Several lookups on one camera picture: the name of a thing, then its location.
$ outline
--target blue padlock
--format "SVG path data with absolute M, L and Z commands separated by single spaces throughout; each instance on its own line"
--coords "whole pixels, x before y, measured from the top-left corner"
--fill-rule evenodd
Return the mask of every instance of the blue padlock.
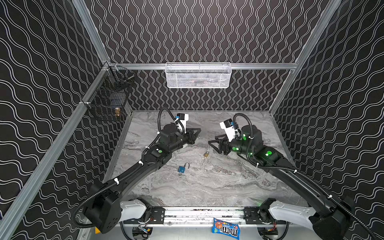
M 189 168 L 189 162 L 186 162 L 184 164 L 184 167 L 180 166 L 179 169 L 177 170 L 179 173 L 184 173 L 185 172 L 185 166 L 188 164 L 188 168 Z
M 178 172 L 184 173 L 185 167 L 180 166 Z

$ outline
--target wavy line pattern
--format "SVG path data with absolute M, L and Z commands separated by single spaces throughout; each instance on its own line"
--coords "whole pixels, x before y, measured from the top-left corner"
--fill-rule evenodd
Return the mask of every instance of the wavy line pattern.
M 84 115 L 12 239 L 76 239 L 71 212 L 95 181 L 103 181 L 123 126 Z
M 0 220 L 101 69 L 70 0 L 0 0 Z
M 118 77 L 127 70 L 115 68 Z M 164 71 L 136 73 L 128 102 L 135 110 L 269 110 L 289 70 L 233 70 L 226 89 L 168 88 Z
M 300 170 L 384 238 L 384 1 L 343 0 L 275 115 Z M 345 239 L 368 239 L 356 222 Z
M 115 63 L 291 63 L 328 0 L 86 0 Z

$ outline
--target gray marble surface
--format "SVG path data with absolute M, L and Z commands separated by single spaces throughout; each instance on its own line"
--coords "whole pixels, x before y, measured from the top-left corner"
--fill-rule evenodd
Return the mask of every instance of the gray marble surface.
M 200 127 L 200 139 L 175 151 L 160 170 L 140 182 L 123 200 L 141 197 L 161 206 L 258 206 L 268 197 L 282 202 L 306 206 L 306 202 L 274 176 L 257 169 L 231 152 L 219 155 L 208 141 L 224 134 L 219 122 L 232 118 L 236 112 L 185 112 L 187 127 Z M 267 112 L 245 112 L 263 133 L 264 144 L 284 153 L 283 146 Z M 161 125 L 172 120 L 163 113 Z M 239 126 L 247 124 L 237 119 Z M 141 152 L 157 135 L 157 112 L 135 112 L 113 176 L 131 167 L 141 158 Z M 179 166 L 190 168 L 179 175 Z

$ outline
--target black bracket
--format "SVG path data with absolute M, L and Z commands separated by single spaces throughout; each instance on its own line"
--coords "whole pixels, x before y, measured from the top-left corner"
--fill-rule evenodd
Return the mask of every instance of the black bracket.
M 188 144 L 195 144 L 195 141 L 201 132 L 201 128 L 187 128 L 186 132 L 188 134 Z
M 148 224 L 163 224 L 165 209 L 162 207 L 152 207 L 151 217 L 152 220 Z
M 263 212 L 263 209 L 260 207 L 244 207 L 244 217 L 245 219 L 245 224 L 269 224 L 269 222 L 272 222 L 274 219 L 270 218 L 267 221 L 268 222 L 263 222 L 260 219 L 262 217 L 260 214 Z M 276 221 L 276 224 L 285 224 L 285 221 Z
M 149 217 L 152 217 L 152 220 L 148 224 L 163 224 L 165 211 L 162 207 L 149 207 L 144 213 L 145 219 L 128 219 L 124 224 L 140 224 L 139 222 L 146 222 Z
M 230 153 L 231 150 L 228 149 L 227 140 L 228 140 L 228 137 L 226 134 L 215 136 L 215 140 L 208 141 L 208 145 L 211 146 L 217 153 L 222 154 L 224 152 L 223 153 L 224 155 L 228 155 L 228 153 Z
M 263 224 L 260 221 L 260 215 L 257 213 L 258 207 L 244 207 L 245 224 Z

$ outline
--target black cable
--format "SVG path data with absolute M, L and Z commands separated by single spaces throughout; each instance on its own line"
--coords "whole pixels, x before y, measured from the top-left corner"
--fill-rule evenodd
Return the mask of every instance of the black cable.
M 124 177 L 122 177 L 121 179 L 119 179 L 119 182 L 122 182 L 124 181 L 125 179 L 127 179 L 129 176 L 131 176 L 132 174 L 134 174 L 137 170 L 140 169 L 142 165 L 139 165 L 137 166 L 132 172 L 130 172 L 129 174 L 125 175 Z M 95 225 L 93 223 L 90 223 L 90 224 L 82 224 L 82 223 L 78 223 L 75 219 L 76 217 L 76 214 L 77 212 L 87 203 L 89 202 L 90 200 L 94 199 L 95 197 L 97 197 L 98 195 L 102 194 L 103 192 L 107 191 L 108 189 L 114 187 L 117 185 L 117 182 L 114 182 L 110 185 L 107 185 L 105 187 L 103 187 L 102 189 L 98 190 L 96 193 L 94 193 L 93 195 L 91 195 L 90 197 L 88 197 L 86 200 L 84 200 L 82 203 L 80 203 L 76 208 L 75 210 L 73 211 L 72 215 L 71 215 L 71 225 L 74 226 L 74 227 L 78 227 L 78 228 L 90 228 L 90 227 L 94 227 Z
M 282 239 L 285 237 L 285 235 L 287 235 L 288 227 L 289 227 L 289 222 L 286 222 L 286 224 L 285 224 L 285 230 L 284 230 L 283 234 L 281 235 L 281 237 L 279 237 L 279 238 L 276 239 L 276 240 L 282 240 Z
M 264 167 L 259 164 L 255 164 L 254 162 L 250 161 L 252 165 L 255 167 L 261 168 L 261 169 L 280 169 L 280 170 L 285 170 L 285 171 L 290 171 L 293 172 L 294 174 L 298 174 L 313 185 L 315 185 L 329 200 L 331 200 L 334 204 L 336 204 L 339 208 L 341 208 L 344 212 L 346 212 L 350 217 L 352 217 L 355 221 L 357 221 L 367 232 L 368 234 L 374 239 L 374 240 L 379 240 L 377 236 L 372 232 L 372 230 L 365 225 L 356 215 L 354 215 L 348 208 L 346 208 L 343 204 L 341 204 L 339 201 L 334 199 L 331 194 L 329 194 L 327 191 L 323 189 L 317 182 L 309 178 L 307 175 L 303 174 L 302 172 L 297 171 L 297 169 L 291 169 L 289 167 L 277 167 L 277 166 L 268 166 Z
M 124 235 L 125 239 L 127 240 L 133 240 L 132 238 L 130 238 L 127 233 L 125 232 L 124 230 L 124 225 L 123 225 L 123 221 L 120 222 L 120 227 L 121 227 L 121 231 L 122 231 L 122 234 Z
M 161 113 L 163 112 L 163 110 L 166 110 L 169 113 L 169 115 L 170 115 L 170 117 L 172 118 L 173 121 L 175 121 L 175 122 L 180 124 L 181 128 L 183 129 L 182 133 L 185 133 L 184 125 L 180 122 L 180 119 L 176 120 L 176 118 L 173 116 L 173 114 L 170 112 L 170 110 L 168 108 L 160 109 L 159 115 L 157 116 L 157 129 L 159 130 L 159 132 L 161 131 L 160 118 L 161 118 Z

